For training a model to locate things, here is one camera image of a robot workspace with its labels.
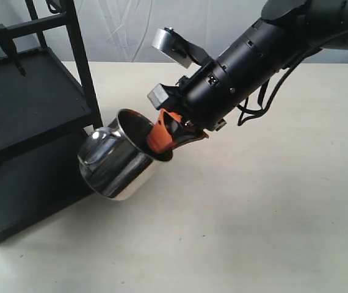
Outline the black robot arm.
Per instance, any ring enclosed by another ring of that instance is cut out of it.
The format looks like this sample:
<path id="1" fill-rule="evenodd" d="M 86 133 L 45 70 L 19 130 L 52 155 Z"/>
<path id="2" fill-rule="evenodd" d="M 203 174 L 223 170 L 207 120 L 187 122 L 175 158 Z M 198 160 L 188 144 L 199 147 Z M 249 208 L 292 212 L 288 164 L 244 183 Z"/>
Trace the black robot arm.
<path id="1" fill-rule="evenodd" d="M 147 144 L 160 154 L 206 138 L 233 109 L 242 112 L 239 124 L 263 116 L 274 74 L 291 73 L 323 49 L 348 51 L 348 1 L 267 1 L 260 18 L 216 59 L 167 27 L 153 46 L 184 68 L 198 65 L 192 76 L 148 94 L 159 117 Z"/>

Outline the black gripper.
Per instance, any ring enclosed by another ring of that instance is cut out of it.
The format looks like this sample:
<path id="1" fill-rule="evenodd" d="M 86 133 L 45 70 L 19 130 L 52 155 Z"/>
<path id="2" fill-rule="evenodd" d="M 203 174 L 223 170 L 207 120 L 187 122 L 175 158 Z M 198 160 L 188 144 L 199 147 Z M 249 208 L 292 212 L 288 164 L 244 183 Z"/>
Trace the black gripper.
<path id="1" fill-rule="evenodd" d="M 221 60 L 208 62 L 191 77 L 182 76 L 176 86 L 158 84 L 147 95 L 154 108 L 160 110 L 147 135 L 147 145 L 155 153 L 165 153 L 208 138 L 200 129 L 185 129 L 173 135 L 170 126 L 179 126 L 182 117 L 199 128 L 221 130 L 227 124 L 222 100 L 226 94 L 227 65 Z"/>

